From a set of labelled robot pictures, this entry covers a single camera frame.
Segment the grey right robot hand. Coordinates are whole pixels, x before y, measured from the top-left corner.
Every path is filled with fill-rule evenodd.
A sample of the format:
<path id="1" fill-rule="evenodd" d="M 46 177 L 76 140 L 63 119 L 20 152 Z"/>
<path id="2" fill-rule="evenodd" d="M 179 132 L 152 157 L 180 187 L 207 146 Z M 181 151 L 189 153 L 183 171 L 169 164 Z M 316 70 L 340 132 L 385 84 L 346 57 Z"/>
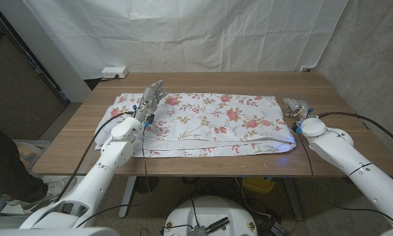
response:
<path id="1" fill-rule="evenodd" d="M 286 117 L 298 117 L 300 120 L 305 120 L 311 117 L 315 117 L 313 109 L 304 101 L 296 100 L 293 98 L 283 98 L 286 109 Z"/>

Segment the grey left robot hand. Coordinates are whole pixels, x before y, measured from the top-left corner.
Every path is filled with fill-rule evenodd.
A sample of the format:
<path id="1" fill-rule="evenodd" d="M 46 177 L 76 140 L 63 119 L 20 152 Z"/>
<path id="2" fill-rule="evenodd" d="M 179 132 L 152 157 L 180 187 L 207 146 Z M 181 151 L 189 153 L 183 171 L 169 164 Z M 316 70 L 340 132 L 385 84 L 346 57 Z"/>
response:
<path id="1" fill-rule="evenodd" d="M 164 92 L 163 80 L 159 80 L 147 87 L 143 92 L 134 118 L 140 122 L 144 122 L 148 115 L 153 114 L 157 110 L 160 101 L 166 95 L 167 94 Z"/>

